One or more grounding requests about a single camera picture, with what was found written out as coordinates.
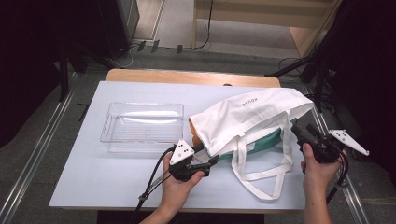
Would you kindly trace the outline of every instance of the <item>person's right hand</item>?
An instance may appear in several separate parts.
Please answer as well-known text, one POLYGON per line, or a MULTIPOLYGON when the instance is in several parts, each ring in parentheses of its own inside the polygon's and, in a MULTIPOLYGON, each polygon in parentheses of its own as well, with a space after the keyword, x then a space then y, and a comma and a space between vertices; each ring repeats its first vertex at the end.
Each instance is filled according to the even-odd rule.
MULTIPOLYGON (((169 162, 172 158, 172 153, 168 153, 163 158, 163 175, 165 178, 169 176, 169 162)), ((178 210, 184 205, 189 197, 192 188, 200 182, 204 177, 204 172, 195 173, 189 181, 183 182, 176 180, 171 175, 163 181, 163 197, 160 206, 141 223, 144 224, 164 224, 168 223, 178 210)))
POLYGON ((312 147, 307 143, 303 144, 303 152, 304 161, 301 162, 301 168, 305 172, 303 184, 305 193, 312 190, 325 192, 329 182, 340 169, 340 162, 318 163, 312 147))
POLYGON ((303 144, 304 161, 301 168, 305 172, 303 188, 305 193, 305 224, 330 224, 331 219, 326 202, 326 189, 340 169, 340 162, 318 163, 309 144, 303 144))

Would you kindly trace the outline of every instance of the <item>canvas bag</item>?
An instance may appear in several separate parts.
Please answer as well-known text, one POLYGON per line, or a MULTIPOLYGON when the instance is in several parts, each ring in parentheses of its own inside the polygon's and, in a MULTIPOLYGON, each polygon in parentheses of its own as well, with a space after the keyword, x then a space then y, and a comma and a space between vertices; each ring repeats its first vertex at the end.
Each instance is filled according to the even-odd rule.
POLYGON ((313 102, 295 89, 269 88, 230 97, 190 117, 196 134, 206 148, 201 159, 217 155, 232 155, 233 172, 241 183, 264 201, 280 196, 285 173, 292 167, 290 121, 312 109, 313 102), (283 141, 283 161, 279 166, 257 173, 245 174, 249 152, 260 141, 280 133, 283 141), (254 187, 250 181, 276 176, 274 192, 269 195, 254 187))

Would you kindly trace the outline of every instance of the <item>white tabletop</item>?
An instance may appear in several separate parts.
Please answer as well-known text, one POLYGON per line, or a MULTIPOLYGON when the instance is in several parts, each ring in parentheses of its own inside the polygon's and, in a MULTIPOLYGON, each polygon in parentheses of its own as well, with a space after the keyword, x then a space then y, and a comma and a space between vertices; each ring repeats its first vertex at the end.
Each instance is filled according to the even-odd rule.
MULTIPOLYGON (((133 209, 159 158, 158 154, 112 153, 100 141, 107 110, 113 102, 159 103, 184 105, 184 139, 192 145, 188 117, 199 113, 227 97, 257 91, 260 88, 206 86, 188 84, 109 82, 99 84, 89 111, 79 131, 49 206, 70 209, 133 209)), ((304 209, 303 178, 299 151, 294 135, 291 138, 294 166, 287 172, 281 196, 265 203, 251 194, 239 182, 230 161, 213 166, 192 191, 184 211, 266 213, 304 209)), ((264 170, 279 165, 282 160, 278 147, 247 157, 246 172, 264 170)), ((271 194, 274 178, 254 183, 271 194)), ((154 209, 161 200, 161 189, 156 189, 145 201, 144 207, 154 209)))

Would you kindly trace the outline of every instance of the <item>wrist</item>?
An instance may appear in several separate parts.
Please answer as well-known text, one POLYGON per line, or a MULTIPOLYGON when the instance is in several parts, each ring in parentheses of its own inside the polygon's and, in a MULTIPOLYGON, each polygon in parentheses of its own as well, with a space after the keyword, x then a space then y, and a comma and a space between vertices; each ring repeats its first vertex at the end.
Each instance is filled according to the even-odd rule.
POLYGON ((175 216, 177 211, 171 209, 170 206, 160 204, 160 206, 155 210, 155 213, 158 213, 161 217, 170 221, 175 216))
POLYGON ((311 188, 305 189, 305 199, 307 201, 315 201, 319 203, 321 201, 326 201, 326 189, 323 188, 311 188))
POLYGON ((175 213, 172 213, 166 207, 159 206, 151 215, 146 217, 140 224, 167 224, 169 223, 175 213))
POLYGON ((310 193, 310 192, 315 192, 315 193, 324 193, 326 194, 326 189, 327 189, 327 183, 322 183, 318 181, 309 181, 309 180, 304 180, 303 183, 303 189, 305 194, 310 193))

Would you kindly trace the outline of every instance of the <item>transparent storage bin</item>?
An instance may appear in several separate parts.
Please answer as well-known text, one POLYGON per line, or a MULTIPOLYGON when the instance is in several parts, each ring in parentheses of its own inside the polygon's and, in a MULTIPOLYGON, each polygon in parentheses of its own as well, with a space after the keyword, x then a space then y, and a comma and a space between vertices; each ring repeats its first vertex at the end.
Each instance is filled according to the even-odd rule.
POLYGON ((164 152, 183 138, 183 105, 112 103, 101 141, 110 152, 164 152))

